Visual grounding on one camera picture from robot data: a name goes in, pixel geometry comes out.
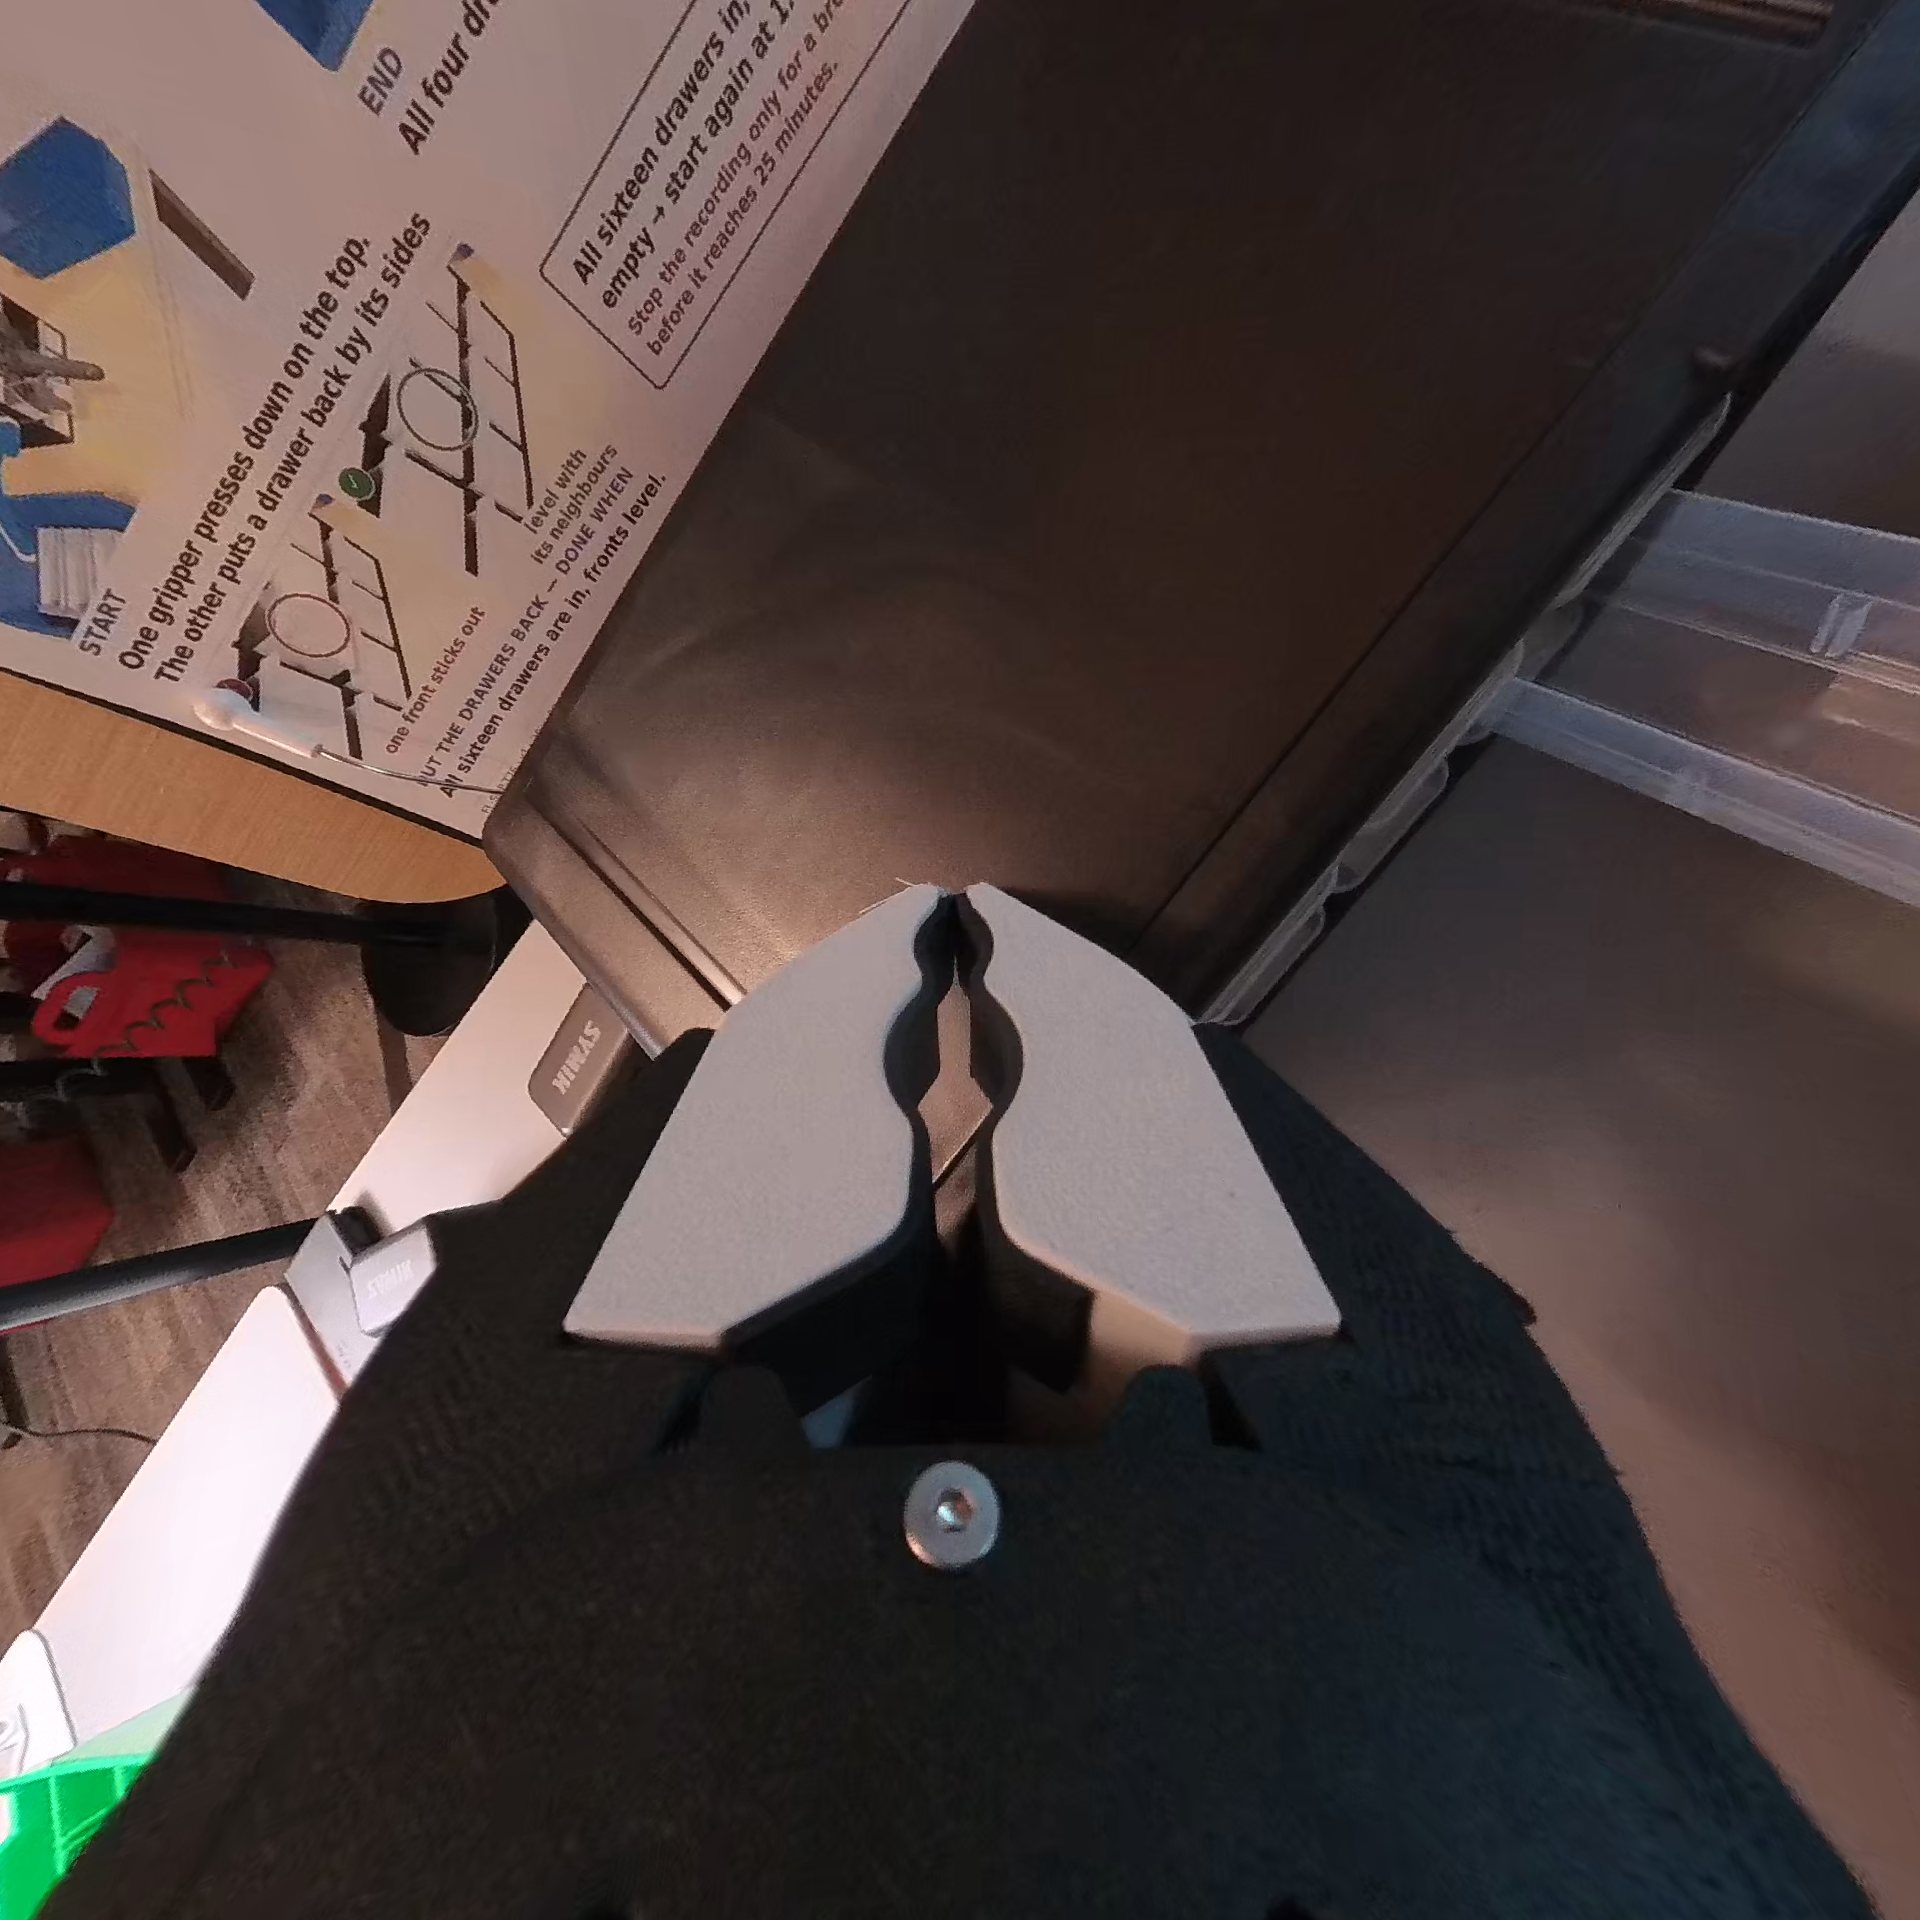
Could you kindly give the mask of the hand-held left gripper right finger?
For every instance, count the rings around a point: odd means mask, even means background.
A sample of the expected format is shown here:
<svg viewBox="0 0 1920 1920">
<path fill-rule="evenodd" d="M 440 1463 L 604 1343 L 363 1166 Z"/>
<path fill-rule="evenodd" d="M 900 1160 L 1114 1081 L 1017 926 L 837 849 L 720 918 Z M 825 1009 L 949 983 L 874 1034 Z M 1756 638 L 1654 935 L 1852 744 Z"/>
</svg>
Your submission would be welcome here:
<svg viewBox="0 0 1920 1920">
<path fill-rule="evenodd" d="M 1012 1364 L 1062 1397 L 1332 1337 L 1338 1300 L 1188 1015 L 994 884 L 957 901 L 979 1242 Z"/>
</svg>

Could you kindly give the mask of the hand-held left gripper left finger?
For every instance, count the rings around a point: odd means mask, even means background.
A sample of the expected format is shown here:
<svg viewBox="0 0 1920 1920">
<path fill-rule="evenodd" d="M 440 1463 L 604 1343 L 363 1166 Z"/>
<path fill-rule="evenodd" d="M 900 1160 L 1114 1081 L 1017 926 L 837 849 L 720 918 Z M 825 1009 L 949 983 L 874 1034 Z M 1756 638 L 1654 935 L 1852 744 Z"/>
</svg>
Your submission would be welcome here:
<svg viewBox="0 0 1920 1920">
<path fill-rule="evenodd" d="M 746 1341 L 907 1248 L 931 1199 L 954 897 L 910 884 L 789 959 L 708 1045 L 577 1290 L 588 1341 Z"/>
</svg>

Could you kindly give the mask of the black drawer cabinet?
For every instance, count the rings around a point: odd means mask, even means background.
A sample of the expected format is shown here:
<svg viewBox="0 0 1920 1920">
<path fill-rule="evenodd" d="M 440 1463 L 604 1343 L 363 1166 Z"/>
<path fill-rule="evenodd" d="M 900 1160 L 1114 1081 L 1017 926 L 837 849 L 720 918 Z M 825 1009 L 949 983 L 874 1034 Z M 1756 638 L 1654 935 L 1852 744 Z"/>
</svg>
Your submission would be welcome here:
<svg viewBox="0 0 1920 1920">
<path fill-rule="evenodd" d="M 1916 190 L 1916 5 L 977 5 L 486 849 L 659 1049 L 905 882 L 1249 1016 Z"/>
</svg>

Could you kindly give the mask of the rows of clear cabinet drawers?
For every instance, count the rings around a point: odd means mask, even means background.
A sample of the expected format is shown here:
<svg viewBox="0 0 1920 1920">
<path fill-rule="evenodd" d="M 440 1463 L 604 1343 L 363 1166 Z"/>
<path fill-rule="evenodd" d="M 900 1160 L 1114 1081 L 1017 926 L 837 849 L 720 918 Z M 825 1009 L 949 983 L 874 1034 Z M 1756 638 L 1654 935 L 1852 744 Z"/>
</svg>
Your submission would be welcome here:
<svg viewBox="0 0 1920 1920">
<path fill-rule="evenodd" d="M 1913 906 L 1916 714 L 1913 537 L 1672 490 L 1310 868 L 1203 1020 L 1251 1022 L 1490 735 Z"/>
</svg>

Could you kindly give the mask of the green plastic bin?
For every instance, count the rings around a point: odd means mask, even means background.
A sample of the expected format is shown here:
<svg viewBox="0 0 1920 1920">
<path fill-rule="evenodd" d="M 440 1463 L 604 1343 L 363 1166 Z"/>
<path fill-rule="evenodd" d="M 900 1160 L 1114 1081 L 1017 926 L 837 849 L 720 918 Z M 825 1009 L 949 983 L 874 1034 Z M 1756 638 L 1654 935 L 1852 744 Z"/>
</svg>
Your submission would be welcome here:
<svg viewBox="0 0 1920 1920">
<path fill-rule="evenodd" d="M 2 1917 L 34 1917 L 149 1756 L 61 1760 L 2 1781 Z"/>
</svg>

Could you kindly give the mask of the silver table clamp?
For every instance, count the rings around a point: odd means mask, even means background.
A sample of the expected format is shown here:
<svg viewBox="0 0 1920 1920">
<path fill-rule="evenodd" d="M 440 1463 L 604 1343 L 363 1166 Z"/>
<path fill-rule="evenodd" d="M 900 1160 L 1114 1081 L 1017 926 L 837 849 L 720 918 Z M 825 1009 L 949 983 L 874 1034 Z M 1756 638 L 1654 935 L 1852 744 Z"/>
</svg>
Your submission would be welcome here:
<svg viewBox="0 0 1920 1920">
<path fill-rule="evenodd" d="M 594 984 L 582 984 L 536 1057 L 525 1095 L 560 1137 L 571 1137 L 622 1073 L 657 1055 L 652 1034 L 635 1034 Z"/>
<path fill-rule="evenodd" d="M 377 1234 L 358 1206 L 316 1218 L 285 1269 L 284 1286 L 339 1385 L 352 1385 L 381 1337 L 441 1264 L 441 1221 Z"/>
</svg>

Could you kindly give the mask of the black stand pole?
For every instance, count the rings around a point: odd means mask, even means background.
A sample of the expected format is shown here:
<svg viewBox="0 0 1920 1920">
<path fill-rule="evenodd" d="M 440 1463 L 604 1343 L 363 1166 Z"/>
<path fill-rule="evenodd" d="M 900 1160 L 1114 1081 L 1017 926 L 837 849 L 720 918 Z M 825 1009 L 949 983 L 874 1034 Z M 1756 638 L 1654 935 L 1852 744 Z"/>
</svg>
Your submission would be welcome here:
<svg viewBox="0 0 1920 1920">
<path fill-rule="evenodd" d="M 114 932 L 193 932 L 243 941 L 349 945 L 379 1020 L 404 1037 L 445 1034 L 517 945 L 532 914 L 515 888 L 450 903 L 363 903 L 331 912 L 254 901 L 131 895 L 73 884 L 4 880 L 2 918 L 98 926 Z"/>
</svg>

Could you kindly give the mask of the black metal rod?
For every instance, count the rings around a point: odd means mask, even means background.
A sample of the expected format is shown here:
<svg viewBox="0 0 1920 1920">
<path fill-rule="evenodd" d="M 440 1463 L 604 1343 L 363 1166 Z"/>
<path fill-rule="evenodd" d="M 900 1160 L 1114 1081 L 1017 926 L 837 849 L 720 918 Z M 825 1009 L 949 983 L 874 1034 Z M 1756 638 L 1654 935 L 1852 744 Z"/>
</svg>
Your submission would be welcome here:
<svg viewBox="0 0 1920 1920">
<path fill-rule="evenodd" d="M 134 1254 L 66 1271 L 48 1280 L 2 1286 L 2 1337 L 60 1319 L 125 1305 L 155 1290 L 222 1280 L 260 1264 L 288 1264 L 321 1234 L 342 1257 L 357 1257 L 377 1240 L 373 1218 L 349 1206 L 280 1228 L 201 1238 L 153 1254 Z"/>
</svg>

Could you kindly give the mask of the red plastic case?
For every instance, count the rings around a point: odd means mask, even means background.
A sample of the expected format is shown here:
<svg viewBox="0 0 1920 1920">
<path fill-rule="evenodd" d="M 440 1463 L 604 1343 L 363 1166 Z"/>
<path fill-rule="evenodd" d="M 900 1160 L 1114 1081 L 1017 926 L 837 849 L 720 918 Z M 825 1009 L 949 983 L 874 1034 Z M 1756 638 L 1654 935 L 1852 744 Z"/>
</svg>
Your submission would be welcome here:
<svg viewBox="0 0 1920 1920">
<path fill-rule="evenodd" d="M 114 1206 L 84 1135 L 2 1145 L 2 1288 L 88 1265 L 112 1221 Z"/>
<path fill-rule="evenodd" d="M 66 1061 L 212 1061 L 272 973 L 234 935 L 100 928 L 38 988 L 33 1032 Z"/>
</svg>

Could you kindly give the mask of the instruction poster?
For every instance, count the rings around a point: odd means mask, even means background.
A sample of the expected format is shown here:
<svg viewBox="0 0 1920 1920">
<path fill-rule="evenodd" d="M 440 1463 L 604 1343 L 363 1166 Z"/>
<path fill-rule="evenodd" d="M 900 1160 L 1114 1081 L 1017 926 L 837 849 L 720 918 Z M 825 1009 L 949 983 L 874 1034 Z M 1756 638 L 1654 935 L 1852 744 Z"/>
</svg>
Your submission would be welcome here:
<svg viewBox="0 0 1920 1920">
<path fill-rule="evenodd" d="M 475 845 L 971 12 L 4 1 L 4 722 Z"/>
</svg>

